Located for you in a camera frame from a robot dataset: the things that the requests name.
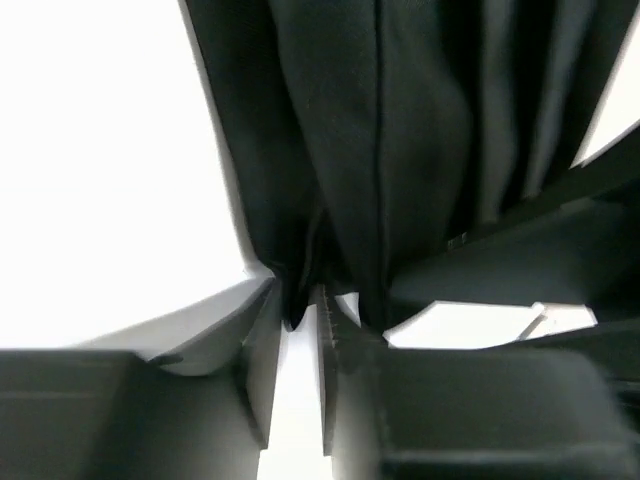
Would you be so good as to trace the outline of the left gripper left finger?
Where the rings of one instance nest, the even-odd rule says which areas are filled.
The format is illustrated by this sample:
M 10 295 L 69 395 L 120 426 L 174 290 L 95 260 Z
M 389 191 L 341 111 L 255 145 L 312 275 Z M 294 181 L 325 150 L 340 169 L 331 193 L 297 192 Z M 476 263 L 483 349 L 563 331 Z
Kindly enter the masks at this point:
M 1 352 L 5 479 L 253 479 L 281 286 L 239 283 L 71 348 Z

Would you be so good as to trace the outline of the black pleated skirt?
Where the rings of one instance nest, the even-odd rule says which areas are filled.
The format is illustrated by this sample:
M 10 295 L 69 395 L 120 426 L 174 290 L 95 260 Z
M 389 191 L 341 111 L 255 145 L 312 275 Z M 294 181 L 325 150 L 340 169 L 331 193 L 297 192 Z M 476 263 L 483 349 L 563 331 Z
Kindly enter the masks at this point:
M 391 283 L 567 177 L 635 1 L 190 1 L 257 259 L 384 331 Z

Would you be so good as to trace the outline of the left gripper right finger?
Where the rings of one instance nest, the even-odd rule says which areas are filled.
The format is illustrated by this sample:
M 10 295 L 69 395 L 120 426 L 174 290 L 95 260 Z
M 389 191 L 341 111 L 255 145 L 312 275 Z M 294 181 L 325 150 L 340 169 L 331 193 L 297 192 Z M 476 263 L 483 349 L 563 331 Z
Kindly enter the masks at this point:
M 571 350 L 394 349 L 315 293 L 337 479 L 635 479 L 630 390 Z

